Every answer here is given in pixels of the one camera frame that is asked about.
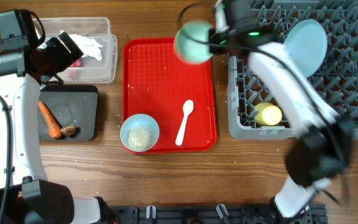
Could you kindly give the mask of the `red snack wrapper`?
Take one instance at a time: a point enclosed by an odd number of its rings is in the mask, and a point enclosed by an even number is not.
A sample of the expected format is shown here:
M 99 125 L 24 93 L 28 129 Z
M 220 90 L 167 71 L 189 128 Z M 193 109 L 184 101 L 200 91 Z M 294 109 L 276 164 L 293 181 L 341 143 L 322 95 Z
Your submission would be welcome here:
M 78 68 L 82 66 L 82 60 L 79 58 L 78 60 L 75 60 L 71 65 L 70 68 Z

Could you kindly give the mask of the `green bowl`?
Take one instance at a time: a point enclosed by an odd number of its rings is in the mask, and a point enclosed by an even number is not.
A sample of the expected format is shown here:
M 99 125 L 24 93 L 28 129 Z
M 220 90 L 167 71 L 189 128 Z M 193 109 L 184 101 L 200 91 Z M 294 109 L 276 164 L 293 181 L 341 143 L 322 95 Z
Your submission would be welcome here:
M 206 21 L 187 22 L 176 34 L 174 39 L 174 50 L 178 58 L 187 64 L 201 64 L 208 61 L 213 54 L 209 46 L 195 42 L 188 38 L 207 42 L 209 30 L 212 24 Z

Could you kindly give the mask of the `white napkin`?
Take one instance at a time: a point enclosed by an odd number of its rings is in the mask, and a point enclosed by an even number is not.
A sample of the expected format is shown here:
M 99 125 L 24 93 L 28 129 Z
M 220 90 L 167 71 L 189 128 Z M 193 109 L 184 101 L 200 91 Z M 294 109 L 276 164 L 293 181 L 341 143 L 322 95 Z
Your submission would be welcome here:
M 84 53 L 83 57 L 93 57 L 98 61 L 102 60 L 101 49 L 103 46 L 95 39 L 78 34 L 70 34 L 69 36 Z

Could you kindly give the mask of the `orange carrot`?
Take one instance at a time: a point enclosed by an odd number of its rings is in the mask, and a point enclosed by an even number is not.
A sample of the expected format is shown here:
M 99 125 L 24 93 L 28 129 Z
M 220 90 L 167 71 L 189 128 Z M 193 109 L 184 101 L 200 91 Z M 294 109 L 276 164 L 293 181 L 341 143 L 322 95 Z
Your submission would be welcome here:
M 52 139 L 60 139 L 63 136 L 61 127 L 47 105 L 43 101 L 38 101 L 38 107 L 44 117 L 49 136 Z

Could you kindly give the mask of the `brown mushroom piece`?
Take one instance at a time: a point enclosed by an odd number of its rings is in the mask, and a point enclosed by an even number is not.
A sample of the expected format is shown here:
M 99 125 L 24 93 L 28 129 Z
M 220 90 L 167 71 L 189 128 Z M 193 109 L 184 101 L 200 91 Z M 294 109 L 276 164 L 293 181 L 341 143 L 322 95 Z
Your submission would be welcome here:
M 65 126 L 61 129 L 61 133 L 64 136 L 72 137 L 76 135 L 76 126 L 75 125 L 69 125 Z

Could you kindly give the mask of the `light blue plate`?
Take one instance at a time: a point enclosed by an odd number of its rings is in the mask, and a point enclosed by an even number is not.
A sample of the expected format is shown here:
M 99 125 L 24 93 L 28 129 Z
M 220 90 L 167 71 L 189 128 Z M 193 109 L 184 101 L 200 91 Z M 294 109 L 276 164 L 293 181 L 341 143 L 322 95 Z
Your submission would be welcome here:
M 301 73 L 308 78 L 314 75 L 323 63 L 328 37 L 319 22 L 307 19 L 299 22 L 288 33 L 284 45 Z

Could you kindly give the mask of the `yellow plastic cup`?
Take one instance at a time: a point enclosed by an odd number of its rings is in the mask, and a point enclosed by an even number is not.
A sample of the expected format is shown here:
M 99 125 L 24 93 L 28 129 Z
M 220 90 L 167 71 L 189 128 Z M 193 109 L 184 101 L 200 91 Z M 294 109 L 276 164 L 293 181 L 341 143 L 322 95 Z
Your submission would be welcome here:
M 282 111 L 279 107 L 262 102 L 255 106 L 257 110 L 254 120 L 261 126 L 275 126 L 282 120 Z

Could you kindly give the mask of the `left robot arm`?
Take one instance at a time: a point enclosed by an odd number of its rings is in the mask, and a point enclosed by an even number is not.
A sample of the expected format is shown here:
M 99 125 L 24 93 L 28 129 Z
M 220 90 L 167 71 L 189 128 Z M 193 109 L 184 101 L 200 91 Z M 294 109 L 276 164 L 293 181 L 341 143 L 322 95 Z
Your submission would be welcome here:
M 40 156 L 40 87 L 82 51 L 67 33 L 46 39 L 27 9 L 0 12 L 0 223 L 118 223 L 101 197 L 49 182 Z

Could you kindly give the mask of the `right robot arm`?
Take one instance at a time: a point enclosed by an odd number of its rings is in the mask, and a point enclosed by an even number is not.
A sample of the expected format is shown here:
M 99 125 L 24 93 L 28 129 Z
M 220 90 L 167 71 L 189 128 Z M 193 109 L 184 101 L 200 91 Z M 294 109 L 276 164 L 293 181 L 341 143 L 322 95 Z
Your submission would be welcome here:
M 217 1 L 209 50 L 247 57 L 247 66 L 272 93 L 297 142 L 285 158 L 288 178 L 270 201 L 267 223 L 302 217 L 331 179 L 345 176 L 352 154 L 352 121 L 341 118 L 303 76 L 278 35 L 245 12 L 245 1 Z

